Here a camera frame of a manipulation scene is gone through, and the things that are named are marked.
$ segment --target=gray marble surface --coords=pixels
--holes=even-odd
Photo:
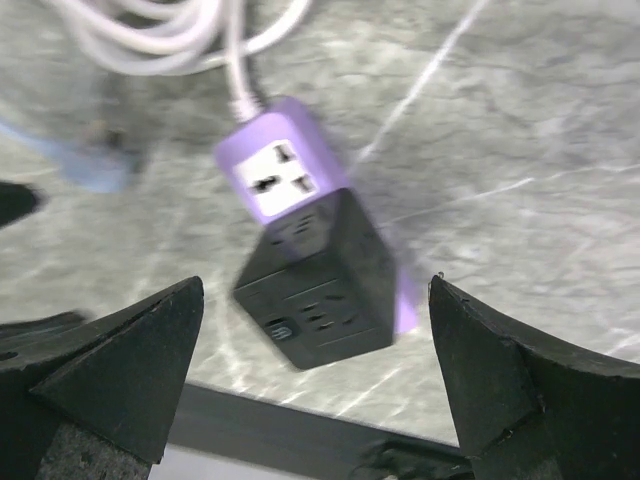
[[[258,3],[256,28],[285,0]],[[640,361],[638,3],[317,3],[255,59],[256,79],[313,109],[423,292],[443,271],[524,322]],[[0,14],[3,87],[13,79],[29,99],[0,113],[72,129],[61,99],[79,94],[59,79],[81,57],[64,61],[72,47],[41,7],[9,0]],[[300,374],[230,301],[258,227],[210,158],[233,128],[222,72],[131,88],[152,139],[131,192],[84,193],[45,159],[0,145],[1,176],[51,197],[2,232],[0,319],[102,315],[200,275],[207,308],[191,381],[455,442],[424,302],[420,327],[392,348]]]

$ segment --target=power cord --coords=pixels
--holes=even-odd
[[[265,31],[244,40],[245,0],[46,0],[66,22],[80,48],[107,70],[130,76],[178,76],[225,66],[231,110],[241,123],[263,108],[250,88],[245,57],[285,38],[300,24],[313,0],[292,0]],[[124,13],[153,26],[134,28]],[[224,48],[208,53],[220,35]]]

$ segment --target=power strip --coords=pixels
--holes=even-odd
[[[300,370],[393,345],[397,266],[354,192],[270,223],[234,297]]]
[[[218,167],[263,225],[341,188],[351,188],[342,165],[307,108],[286,97],[214,149]],[[418,323],[416,290],[398,269],[395,330]]]

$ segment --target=purple power strip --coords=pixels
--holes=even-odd
[[[272,161],[271,152],[286,146],[286,169],[281,160]],[[267,225],[339,188],[350,188],[344,169],[325,142],[321,130],[306,107],[291,97],[241,127],[219,143],[214,156],[219,168],[229,178],[253,216]],[[269,203],[260,204],[255,193],[255,179],[278,182]],[[292,190],[291,184],[307,179],[305,190]],[[396,333],[413,329],[418,323],[417,295],[404,267],[398,269],[396,292]]]

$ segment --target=black object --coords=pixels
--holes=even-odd
[[[169,442],[315,480],[473,478],[450,445],[189,384]]]
[[[31,187],[0,181],[0,229],[33,213],[41,202]]]
[[[391,345],[395,288],[387,246],[340,189],[266,227],[234,297],[304,370]]]
[[[68,313],[0,326],[0,478],[147,478],[203,308],[194,277],[90,323]]]
[[[478,480],[640,479],[640,365],[547,335],[439,277],[429,308]]]

